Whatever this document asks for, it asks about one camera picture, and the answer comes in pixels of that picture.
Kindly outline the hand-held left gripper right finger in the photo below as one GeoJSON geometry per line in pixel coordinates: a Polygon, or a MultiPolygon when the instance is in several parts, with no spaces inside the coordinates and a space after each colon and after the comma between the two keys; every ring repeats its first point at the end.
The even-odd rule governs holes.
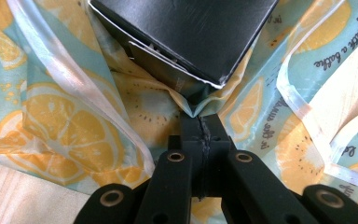
{"type": "Polygon", "coordinates": [[[205,196],[222,197],[226,183],[224,168],[228,152],[232,149],[232,140],[216,114],[205,117],[204,123],[206,135],[205,196]]]}

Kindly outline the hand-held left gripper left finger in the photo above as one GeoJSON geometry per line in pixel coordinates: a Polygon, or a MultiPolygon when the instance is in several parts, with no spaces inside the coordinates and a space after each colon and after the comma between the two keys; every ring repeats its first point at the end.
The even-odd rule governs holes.
{"type": "Polygon", "coordinates": [[[191,182],[192,196],[198,198],[205,197],[204,177],[203,177],[203,140],[200,121],[198,118],[191,118],[185,112],[179,116],[178,134],[170,135],[168,140],[168,150],[181,149],[192,160],[191,182]]]}

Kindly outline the black cardboard box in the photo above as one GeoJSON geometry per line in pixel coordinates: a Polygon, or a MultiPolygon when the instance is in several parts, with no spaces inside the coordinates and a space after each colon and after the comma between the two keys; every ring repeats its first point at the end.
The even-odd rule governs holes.
{"type": "Polygon", "coordinates": [[[127,55],[196,104],[222,89],[278,0],[89,0],[127,55]]]}

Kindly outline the lemon print fabric bag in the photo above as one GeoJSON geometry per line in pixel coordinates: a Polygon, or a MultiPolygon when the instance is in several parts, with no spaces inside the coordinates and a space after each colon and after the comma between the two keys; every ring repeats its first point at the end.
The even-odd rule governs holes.
{"type": "Polygon", "coordinates": [[[289,189],[358,203],[358,116],[314,100],[358,47],[358,0],[278,0],[226,86],[198,104],[133,62],[90,0],[0,0],[0,163],[83,193],[135,187],[179,125],[215,114],[289,189]]]}

